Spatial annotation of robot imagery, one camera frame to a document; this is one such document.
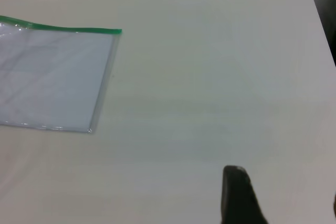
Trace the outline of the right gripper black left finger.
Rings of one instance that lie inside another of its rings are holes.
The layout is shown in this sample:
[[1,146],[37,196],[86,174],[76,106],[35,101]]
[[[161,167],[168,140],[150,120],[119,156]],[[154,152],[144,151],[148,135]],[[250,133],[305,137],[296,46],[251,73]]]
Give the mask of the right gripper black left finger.
[[240,166],[223,169],[221,223],[267,223],[250,177]]

